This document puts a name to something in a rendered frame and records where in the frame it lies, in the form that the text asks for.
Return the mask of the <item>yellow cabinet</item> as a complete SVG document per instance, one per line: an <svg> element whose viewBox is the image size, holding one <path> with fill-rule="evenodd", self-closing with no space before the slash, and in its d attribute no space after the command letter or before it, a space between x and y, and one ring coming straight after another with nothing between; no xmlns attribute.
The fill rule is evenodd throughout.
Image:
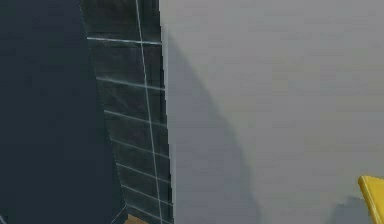
<svg viewBox="0 0 384 224"><path fill-rule="evenodd" d="M373 224L384 224L384 179L364 175L358 184Z"/></svg>

